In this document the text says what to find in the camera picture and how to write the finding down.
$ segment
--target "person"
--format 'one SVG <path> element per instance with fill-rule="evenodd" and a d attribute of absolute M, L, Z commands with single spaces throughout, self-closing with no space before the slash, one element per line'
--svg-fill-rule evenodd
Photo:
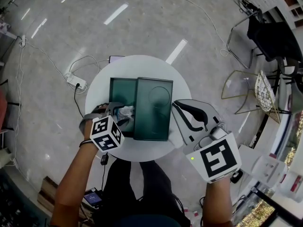
<path fill-rule="evenodd" d="M 87 121 L 84 139 L 89 139 L 92 121 Z M 98 148 L 87 143 L 80 147 L 56 196 L 51 226 L 78 226 L 79 208 L 86 190 L 90 168 Z M 143 170 L 142 199 L 136 200 L 130 186 L 131 162 L 116 159 L 104 188 L 107 201 L 93 214 L 97 227 L 189 227 L 190 221 L 177 205 L 169 178 L 155 161 L 140 163 Z M 230 180 L 228 177 L 207 184 L 203 204 L 204 227 L 229 227 L 232 218 Z"/>

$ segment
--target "concrete floor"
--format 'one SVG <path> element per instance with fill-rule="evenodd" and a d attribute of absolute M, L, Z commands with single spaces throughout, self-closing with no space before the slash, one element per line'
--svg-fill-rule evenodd
<path fill-rule="evenodd" d="M 1 0 L 4 5 L 9 0 Z M 110 55 L 146 54 L 166 60 L 182 39 L 188 41 L 172 63 L 187 82 L 193 99 L 210 103 L 233 131 L 237 142 L 249 143 L 256 133 L 259 115 L 252 112 L 244 127 L 247 114 L 234 115 L 244 98 L 221 100 L 224 81 L 233 70 L 244 70 L 230 55 L 223 57 L 225 49 L 210 19 L 198 7 L 186 0 L 16 0 L 11 5 L 6 22 L 12 32 L 25 34 L 28 42 L 43 49 L 64 73 L 75 60 L 92 55 L 104 60 Z M 244 14 L 232 0 L 191 0 L 203 7 L 216 25 L 219 35 L 227 41 L 230 29 Z M 122 4 L 128 8 L 109 25 L 103 22 Z M 32 34 L 47 19 L 33 39 Z M 246 37 L 245 23 L 237 28 L 232 48 L 248 63 L 253 44 Z M 18 101 L 16 72 L 20 47 L 15 43 L 3 71 L 9 79 L 8 95 Z M 78 65 L 92 63 L 84 59 Z M 22 114 L 17 145 L 17 160 L 21 171 L 36 189 L 42 179 L 49 176 L 59 183 L 73 160 L 82 135 L 78 129 L 80 115 L 73 101 L 73 92 L 48 58 L 37 49 L 26 46 L 23 52 L 24 79 L 22 83 Z M 254 60 L 250 71 L 265 68 L 263 57 Z M 90 83 L 96 67 L 89 65 L 77 71 L 77 76 Z M 243 90 L 233 80 L 229 93 Z M 86 93 L 77 95 L 84 112 Z M 16 127 L 18 111 L 11 108 L 9 124 Z M 6 144 L 14 152 L 14 133 L 7 133 Z M 109 165 L 114 161 L 110 157 Z M 182 153 L 182 148 L 157 160 L 171 179 L 173 192 L 184 206 L 198 208 L 205 193 L 206 183 L 201 179 Z M 95 158 L 87 189 L 101 188 L 103 166 Z M 138 163 L 133 163 L 131 185 L 139 198 L 143 192 L 143 175 Z"/>

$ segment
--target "person's right arm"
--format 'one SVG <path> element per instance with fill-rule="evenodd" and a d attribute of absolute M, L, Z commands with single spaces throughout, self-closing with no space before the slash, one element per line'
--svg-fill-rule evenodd
<path fill-rule="evenodd" d="M 204 227 L 232 226 L 232 201 L 230 195 L 230 179 L 225 177 L 215 183 L 207 184 L 203 202 Z"/>

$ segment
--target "wristband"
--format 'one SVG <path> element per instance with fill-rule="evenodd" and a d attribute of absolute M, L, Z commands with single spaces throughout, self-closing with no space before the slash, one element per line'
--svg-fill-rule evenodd
<path fill-rule="evenodd" d="M 80 143 L 79 148 L 81 147 L 81 145 L 89 144 L 89 143 L 93 143 L 93 141 L 92 141 L 92 140 L 84 140 L 84 141 L 82 141 L 82 142 Z"/>

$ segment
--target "round white table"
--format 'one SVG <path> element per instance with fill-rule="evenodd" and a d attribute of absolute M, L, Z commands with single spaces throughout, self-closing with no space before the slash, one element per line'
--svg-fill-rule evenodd
<path fill-rule="evenodd" d="M 173 80 L 172 102 L 191 99 L 185 80 L 171 65 L 155 57 L 131 55 L 108 64 L 94 78 L 87 93 L 85 113 L 89 114 L 97 105 L 108 102 L 110 78 L 138 77 Z M 126 137 L 121 148 L 110 150 L 109 153 L 123 160 L 144 162 L 158 159 L 182 145 L 181 133 L 171 113 L 168 141 L 134 140 Z"/>

